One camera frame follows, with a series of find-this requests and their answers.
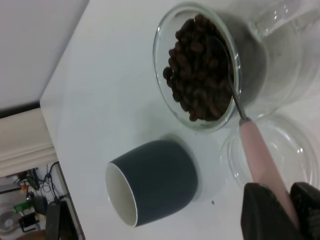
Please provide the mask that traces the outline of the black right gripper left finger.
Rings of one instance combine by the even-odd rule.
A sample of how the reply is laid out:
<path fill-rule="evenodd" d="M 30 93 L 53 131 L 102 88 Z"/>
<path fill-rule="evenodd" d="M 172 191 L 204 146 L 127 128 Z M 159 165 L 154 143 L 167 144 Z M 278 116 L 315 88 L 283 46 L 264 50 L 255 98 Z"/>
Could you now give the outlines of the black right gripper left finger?
<path fill-rule="evenodd" d="M 241 230 L 245 240 L 300 239 L 300 231 L 275 195 L 258 183 L 247 183 L 244 187 Z"/>

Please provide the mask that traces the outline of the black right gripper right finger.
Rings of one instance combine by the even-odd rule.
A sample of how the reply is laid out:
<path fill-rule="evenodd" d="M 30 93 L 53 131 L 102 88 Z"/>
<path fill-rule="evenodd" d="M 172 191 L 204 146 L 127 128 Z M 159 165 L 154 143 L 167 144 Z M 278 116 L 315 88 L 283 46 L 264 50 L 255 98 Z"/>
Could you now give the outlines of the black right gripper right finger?
<path fill-rule="evenodd" d="M 307 182 L 291 186 L 290 198 L 296 210 L 300 232 L 307 240 L 320 239 L 320 190 Z"/>

